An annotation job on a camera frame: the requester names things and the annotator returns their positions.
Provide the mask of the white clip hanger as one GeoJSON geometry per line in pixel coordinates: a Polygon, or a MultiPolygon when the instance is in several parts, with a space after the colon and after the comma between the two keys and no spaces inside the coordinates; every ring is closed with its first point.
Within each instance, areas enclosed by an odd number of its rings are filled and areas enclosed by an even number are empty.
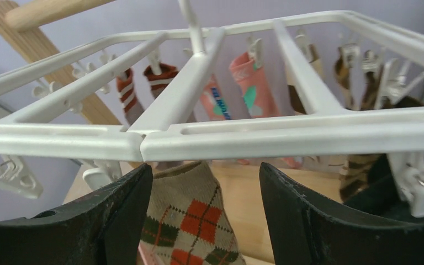
{"type": "Polygon", "coordinates": [[[284,46],[298,47],[287,27],[337,22],[423,67],[424,35],[348,10],[202,28],[189,1],[180,1],[179,6],[189,24],[186,29],[108,35],[0,75],[2,95],[106,47],[137,42],[101,68],[0,118],[0,155],[9,165],[0,168],[0,189],[27,198],[41,195],[43,189],[22,156],[155,162],[385,153],[400,198],[409,203],[413,216],[424,217],[424,107],[347,110],[322,81],[324,106],[314,114],[186,123],[227,35],[273,30],[287,64],[284,46]],[[166,40],[185,38],[190,38],[193,56],[129,129],[52,123],[166,40]]]}

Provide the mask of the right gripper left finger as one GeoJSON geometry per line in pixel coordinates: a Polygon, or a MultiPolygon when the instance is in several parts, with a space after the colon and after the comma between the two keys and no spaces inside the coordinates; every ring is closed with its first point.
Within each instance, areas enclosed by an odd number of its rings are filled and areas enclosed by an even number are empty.
{"type": "Polygon", "coordinates": [[[0,264],[135,264],[152,181],[143,164],[33,218],[0,221],[0,264]]]}

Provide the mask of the black sock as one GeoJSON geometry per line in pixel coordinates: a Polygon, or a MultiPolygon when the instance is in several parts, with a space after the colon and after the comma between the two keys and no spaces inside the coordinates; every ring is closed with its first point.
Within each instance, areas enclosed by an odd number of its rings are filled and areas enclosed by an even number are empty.
{"type": "Polygon", "coordinates": [[[411,223],[424,222],[424,218],[413,217],[408,203],[400,200],[385,154],[373,164],[367,181],[368,186],[348,198],[343,202],[344,205],[388,219],[411,223]]]}

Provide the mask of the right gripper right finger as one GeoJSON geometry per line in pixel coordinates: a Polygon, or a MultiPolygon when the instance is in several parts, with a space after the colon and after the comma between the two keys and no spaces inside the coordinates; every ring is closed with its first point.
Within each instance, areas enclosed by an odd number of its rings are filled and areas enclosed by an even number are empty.
{"type": "Polygon", "coordinates": [[[353,209],[268,163],[259,183],[276,264],[424,264],[424,222],[353,209]]]}

